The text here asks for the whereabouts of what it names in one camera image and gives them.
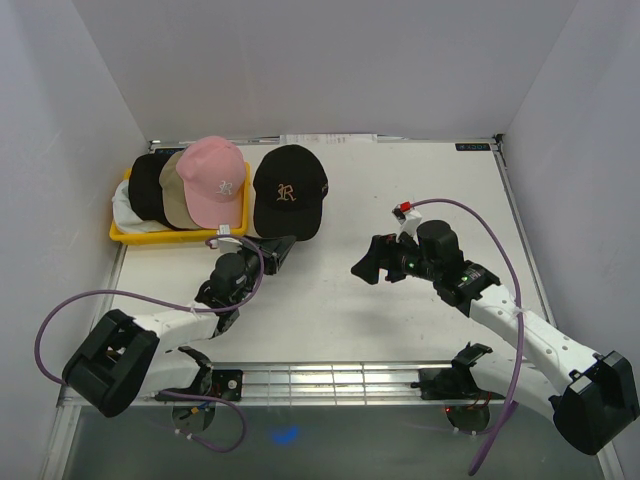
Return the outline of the pink baseball cap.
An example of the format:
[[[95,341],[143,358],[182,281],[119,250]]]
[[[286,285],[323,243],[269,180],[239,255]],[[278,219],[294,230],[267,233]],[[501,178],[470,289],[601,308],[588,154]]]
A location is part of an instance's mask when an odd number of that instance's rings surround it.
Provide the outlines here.
[[[198,226],[241,226],[246,167],[236,145],[218,136],[202,138],[186,148],[176,171],[183,180],[188,212]]]

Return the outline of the black cap gold logo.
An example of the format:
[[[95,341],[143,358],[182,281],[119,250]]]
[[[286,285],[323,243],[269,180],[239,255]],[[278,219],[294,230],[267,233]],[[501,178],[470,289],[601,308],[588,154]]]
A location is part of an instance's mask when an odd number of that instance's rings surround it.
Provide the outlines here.
[[[253,224],[259,236],[307,241],[318,233],[329,182],[309,149],[291,144],[270,151],[256,170],[253,186]]]

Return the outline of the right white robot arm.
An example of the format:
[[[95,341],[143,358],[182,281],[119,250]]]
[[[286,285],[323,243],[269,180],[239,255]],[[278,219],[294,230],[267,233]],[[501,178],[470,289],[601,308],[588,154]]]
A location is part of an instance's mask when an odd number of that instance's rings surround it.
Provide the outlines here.
[[[438,296],[463,315],[521,347],[533,364],[523,371],[515,401],[549,418],[576,450],[594,455],[639,416],[631,363],[579,344],[532,312],[521,310],[499,278],[467,260],[450,225],[420,224],[413,233],[375,235],[351,269],[370,285],[381,273],[432,282]]]

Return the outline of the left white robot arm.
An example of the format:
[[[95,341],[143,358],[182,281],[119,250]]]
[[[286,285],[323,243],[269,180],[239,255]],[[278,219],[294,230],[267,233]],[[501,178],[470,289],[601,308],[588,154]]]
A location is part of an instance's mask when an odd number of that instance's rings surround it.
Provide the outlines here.
[[[280,270],[295,242],[293,236],[221,240],[222,253],[193,306],[137,316],[108,311],[65,365],[63,381],[107,418],[140,396],[163,401],[219,394],[213,362],[192,345],[228,331],[240,305],[263,276]]]

